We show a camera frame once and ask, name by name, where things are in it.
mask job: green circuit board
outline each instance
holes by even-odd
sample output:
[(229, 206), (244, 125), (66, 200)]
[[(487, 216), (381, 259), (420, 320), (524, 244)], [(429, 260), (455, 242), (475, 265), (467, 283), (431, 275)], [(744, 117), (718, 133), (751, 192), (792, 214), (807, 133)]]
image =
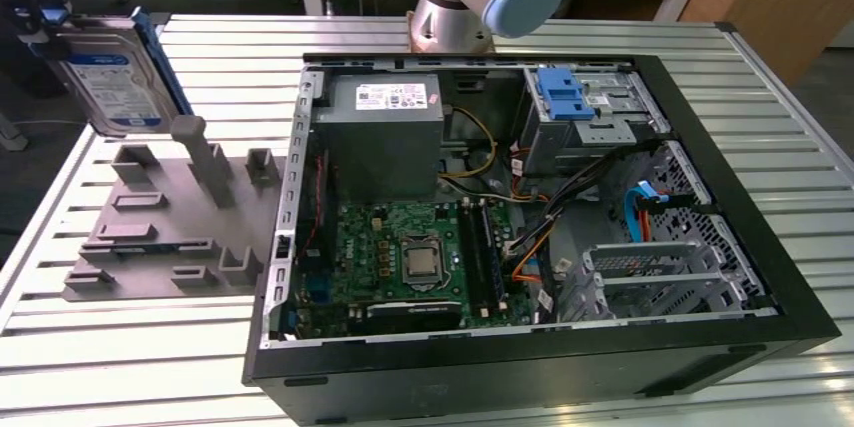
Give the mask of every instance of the green circuit board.
[[(507, 309), (501, 312), (492, 312), (488, 317), (472, 312), (459, 248), (456, 209), (453, 202), (339, 206), (335, 270), (329, 281), (331, 306), (440, 299), (460, 302), (461, 327), (495, 327), (529, 322), (529, 302), (524, 292), (505, 297)], [(504, 203), (491, 203), (488, 212), (491, 233), (500, 245), (511, 238)], [(411, 279), (407, 282), (404, 250), (412, 242), (440, 245), (441, 273), (435, 283), (412, 285)], [(311, 315), (313, 336), (347, 335), (340, 310), (316, 308)]]

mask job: hard drive label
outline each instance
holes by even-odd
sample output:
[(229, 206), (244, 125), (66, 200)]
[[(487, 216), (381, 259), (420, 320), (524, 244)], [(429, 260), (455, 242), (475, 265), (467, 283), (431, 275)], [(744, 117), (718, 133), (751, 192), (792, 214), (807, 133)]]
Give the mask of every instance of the hard drive label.
[(128, 126), (161, 122), (145, 89), (134, 82), (133, 65), (122, 55), (72, 55), (68, 65), (104, 116)]

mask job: motherboard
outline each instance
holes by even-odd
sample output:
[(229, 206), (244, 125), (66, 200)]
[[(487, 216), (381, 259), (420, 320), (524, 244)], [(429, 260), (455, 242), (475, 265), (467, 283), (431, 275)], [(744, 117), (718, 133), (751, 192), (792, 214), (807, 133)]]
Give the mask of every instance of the motherboard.
[(501, 278), (499, 246), (511, 237), (500, 201), (341, 204), (333, 267), (303, 276), (303, 336), (360, 335), (368, 316), (387, 332), (419, 317), (453, 328), (528, 324), (527, 291), (504, 289)]

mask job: sticker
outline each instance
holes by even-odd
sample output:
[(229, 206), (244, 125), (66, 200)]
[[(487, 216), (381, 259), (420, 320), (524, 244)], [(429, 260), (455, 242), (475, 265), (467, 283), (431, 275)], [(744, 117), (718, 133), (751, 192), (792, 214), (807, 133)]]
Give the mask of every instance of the sticker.
[(607, 95), (588, 95), (587, 103), (591, 105), (610, 105)]
[(553, 306), (553, 300), (551, 299), (551, 295), (545, 293), (543, 289), (539, 289), (539, 295), (536, 296), (536, 301), (543, 308), (551, 312), (551, 307)]
[(148, 92), (138, 85), (133, 66), (122, 55), (74, 54), (66, 61), (104, 116), (122, 125), (160, 123)]
[(424, 84), (361, 84), (356, 87), (356, 110), (425, 108), (427, 86)]
[(512, 170), (512, 175), (521, 177), (524, 173), (524, 162), (521, 162), (521, 159), (512, 159), (509, 161), (509, 170)]

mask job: hard drive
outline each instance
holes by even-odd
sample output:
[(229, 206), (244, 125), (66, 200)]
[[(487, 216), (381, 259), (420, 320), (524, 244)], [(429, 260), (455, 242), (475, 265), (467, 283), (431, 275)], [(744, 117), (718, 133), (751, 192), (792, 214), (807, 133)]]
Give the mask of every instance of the hard drive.
[(56, 28), (70, 55), (50, 61), (94, 130), (106, 136), (168, 133), (192, 114), (148, 15), (69, 16)]

